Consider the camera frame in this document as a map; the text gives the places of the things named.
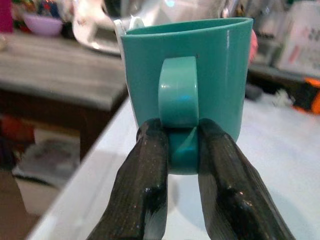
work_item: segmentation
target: orange object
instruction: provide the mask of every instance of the orange object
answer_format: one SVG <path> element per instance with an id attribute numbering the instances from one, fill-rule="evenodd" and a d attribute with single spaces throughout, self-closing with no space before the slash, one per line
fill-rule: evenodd
<path id="1" fill-rule="evenodd" d="M 311 104 L 311 112 L 320 114 L 320 80 L 316 78 L 306 77 L 305 82 L 319 89 Z"/>
<path id="2" fill-rule="evenodd" d="M 320 79 L 306 77 L 295 96 L 293 107 L 299 112 L 320 114 Z"/>
<path id="3" fill-rule="evenodd" d="M 34 128 L 12 116 L 3 117 L 1 131 L 4 137 L 13 141 L 33 142 L 35 140 Z"/>

